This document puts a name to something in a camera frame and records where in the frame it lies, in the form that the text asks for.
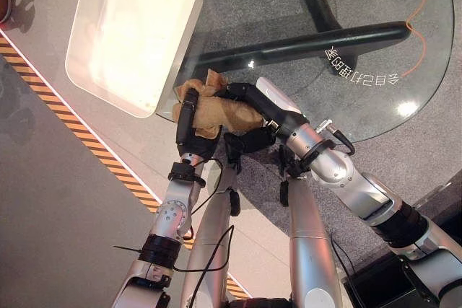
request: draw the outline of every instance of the round glass tabletop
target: round glass tabletop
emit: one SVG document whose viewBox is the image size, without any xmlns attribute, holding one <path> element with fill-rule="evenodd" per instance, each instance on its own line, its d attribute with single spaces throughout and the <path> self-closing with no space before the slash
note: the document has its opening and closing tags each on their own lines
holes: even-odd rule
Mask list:
<svg viewBox="0 0 462 308">
<path fill-rule="evenodd" d="M 231 82 L 263 76 L 314 126 L 330 118 L 361 141 L 430 100 L 453 25 L 452 0 L 204 0 L 176 85 L 208 68 Z"/>
</svg>

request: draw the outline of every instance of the silver robot arm segment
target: silver robot arm segment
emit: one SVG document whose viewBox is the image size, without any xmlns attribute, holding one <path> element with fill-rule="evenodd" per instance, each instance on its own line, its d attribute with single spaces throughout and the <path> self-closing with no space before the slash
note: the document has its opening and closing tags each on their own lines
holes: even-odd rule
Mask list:
<svg viewBox="0 0 462 308">
<path fill-rule="evenodd" d="M 182 163 L 176 164 L 188 167 L 189 173 L 194 172 L 195 177 L 201 176 L 201 157 L 184 154 L 181 159 Z M 113 308 L 168 307 L 170 297 L 163 289 L 170 285 L 173 265 L 183 236 L 191 227 L 191 211 L 201 189 L 200 182 L 185 178 L 185 172 L 177 172 L 172 177 L 165 199 L 155 214 L 149 236 L 138 259 L 131 264 Z"/>
<path fill-rule="evenodd" d="M 336 136 L 331 122 L 317 131 L 271 82 L 259 79 L 257 88 L 259 91 L 236 84 L 228 90 L 260 111 L 268 126 L 298 156 L 295 168 L 288 173 L 297 177 L 311 170 L 320 185 L 332 190 L 406 263 L 405 271 L 411 272 L 408 278 L 426 291 L 421 294 L 442 307 L 443 303 L 444 307 L 459 307 L 451 305 L 451 300 L 461 292 L 462 247 L 377 178 L 359 173 L 348 154 L 334 150 L 334 143 L 319 134 L 327 128 Z M 354 148 L 349 144 L 352 154 Z"/>
<path fill-rule="evenodd" d="M 293 307 L 340 308 L 343 304 L 331 244 L 313 192 L 305 178 L 289 178 L 288 183 Z"/>
<path fill-rule="evenodd" d="M 211 198 L 194 240 L 189 256 L 188 270 L 205 268 L 210 258 L 213 261 L 196 292 L 195 305 L 200 308 L 222 308 L 226 302 L 227 252 L 229 235 L 225 237 L 232 213 L 232 197 L 238 202 L 236 188 L 237 167 L 224 167 L 219 185 Z M 201 271 L 187 272 L 181 293 L 180 307 L 189 307 L 197 287 Z"/>
</svg>

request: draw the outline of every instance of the gray floor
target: gray floor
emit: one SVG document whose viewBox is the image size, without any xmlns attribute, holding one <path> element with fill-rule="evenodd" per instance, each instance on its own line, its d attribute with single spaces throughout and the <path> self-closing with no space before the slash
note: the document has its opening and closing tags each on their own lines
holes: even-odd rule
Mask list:
<svg viewBox="0 0 462 308">
<path fill-rule="evenodd" d="M 0 307 L 109 307 L 152 218 L 0 56 Z"/>
</svg>

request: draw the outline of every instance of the orange cable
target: orange cable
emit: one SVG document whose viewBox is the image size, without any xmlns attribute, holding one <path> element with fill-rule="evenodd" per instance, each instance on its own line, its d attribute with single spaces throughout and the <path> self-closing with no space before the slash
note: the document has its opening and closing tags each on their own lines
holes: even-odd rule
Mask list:
<svg viewBox="0 0 462 308">
<path fill-rule="evenodd" d="M 407 17 L 407 19 L 406 19 L 406 27 L 409 30 L 411 30 L 411 32 L 413 32 L 414 35 L 416 35 L 422 41 L 422 53 L 421 53 L 420 58 L 417 61 L 416 65 L 414 65 L 414 67 L 412 67 L 408 71 L 404 72 L 402 74 L 402 76 L 406 76 L 406 75 L 410 74 L 411 72 L 413 72 L 415 69 L 417 69 L 419 67 L 419 65 L 422 63 L 422 61 L 424 60 L 425 55 L 427 54 L 427 41 L 425 40 L 424 36 L 420 32 L 418 32 L 417 30 L 415 30 L 411 26 L 411 20 L 414 17 L 416 17 L 417 14 L 422 10 L 422 8 L 424 7 L 426 1 L 427 0 L 421 0 L 419 7 L 414 12 L 412 12 L 412 14 L 409 15 L 409 17 Z"/>
</svg>

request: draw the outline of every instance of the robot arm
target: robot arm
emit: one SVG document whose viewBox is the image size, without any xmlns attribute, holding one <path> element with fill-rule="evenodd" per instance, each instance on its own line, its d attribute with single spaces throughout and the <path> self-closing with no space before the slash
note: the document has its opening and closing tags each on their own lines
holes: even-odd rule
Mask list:
<svg viewBox="0 0 462 308">
<path fill-rule="evenodd" d="M 168 307 L 170 297 L 163 289 L 170 285 L 183 236 L 191 227 L 192 208 L 205 186 L 201 179 L 204 161 L 212 157 L 218 139 L 194 135 L 192 122 L 197 99 L 197 91 L 190 89 L 177 128 L 180 162 L 173 164 L 165 199 L 157 209 L 138 259 L 131 264 L 115 297 L 113 308 Z"/>
<path fill-rule="evenodd" d="M 335 144 L 320 134 L 327 128 L 336 136 L 338 131 L 333 126 L 315 130 L 288 97 L 262 78 L 256 86 L 230 84 L 226 96 L 246 101 L 263 115 L 267 126 L 298 158 L 287 172 L 298 177 L 311 170 L 320 185 L 332 190 L 353 214 L 388 243 L 404 262 L 408 278 L 427 301 L 441 307 L 459 307 L 462 247 L 377 178 L 360 173 L 348 154 L 335 150 Z M 346 144 L 351 150 L 351 143 Z"/>
</svg>

